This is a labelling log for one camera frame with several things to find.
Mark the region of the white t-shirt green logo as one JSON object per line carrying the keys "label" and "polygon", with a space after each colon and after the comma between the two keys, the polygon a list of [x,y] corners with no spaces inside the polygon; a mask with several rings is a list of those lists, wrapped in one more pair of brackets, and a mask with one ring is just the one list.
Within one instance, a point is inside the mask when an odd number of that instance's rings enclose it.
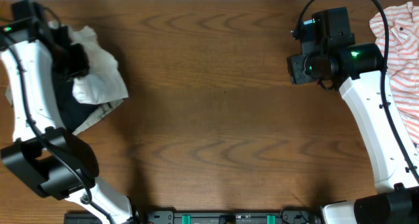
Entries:
{"label": "white t-shirt green logo", "polygon": [[[48,24],[49,30],[65,26],[59,22],[49,22]],[[72,93],[75,99],[79,103],[99,105],[127,98],[128,90],[118,71],[118,62],[112,54],[100,46],[96,32],[88,26],[80,31],[73,31],[72,27],[68,27],[73,43],[80,43],[84,47],[90,66],[87,76],[66,79],[74,81]],[[54,64],[55,61],[53,61],[50,72],[51,78],[53,74],[58,75],[53,69]],[[54,96],[53,82],[51,89]]]}

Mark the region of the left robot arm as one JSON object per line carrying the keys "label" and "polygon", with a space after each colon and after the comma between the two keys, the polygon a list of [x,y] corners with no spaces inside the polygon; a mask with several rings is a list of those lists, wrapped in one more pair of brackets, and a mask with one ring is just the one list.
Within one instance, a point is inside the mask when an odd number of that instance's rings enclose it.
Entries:
{"label": "left robot arm", "polygon": [[1,61],[14,109],[13,144],[3,164],[36,195],[82,206],[66,223],[138,223],[130,199],[100,177],[96,156],[76,135],[96,120],[97,103],[74,96],[75,82],[89,74],[92,57],[104,55],[82,41],[52,11],[33,0],[11,5],[12,22],[1,27]]}

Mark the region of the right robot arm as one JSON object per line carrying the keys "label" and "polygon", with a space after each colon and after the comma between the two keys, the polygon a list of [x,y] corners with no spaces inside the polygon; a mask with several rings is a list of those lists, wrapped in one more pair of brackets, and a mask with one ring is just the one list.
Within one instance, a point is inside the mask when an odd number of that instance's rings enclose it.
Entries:
{"label": "right robot arm", "polygon": [[401,120],[374,43],[357,45],[346,8],[317,12],[299,21],[300,54],[287,57],[293,84],[316,82],[339,91],[352,112],[373,168],[377,194],[337,202],[311,223],[417,223],[418,153]]}

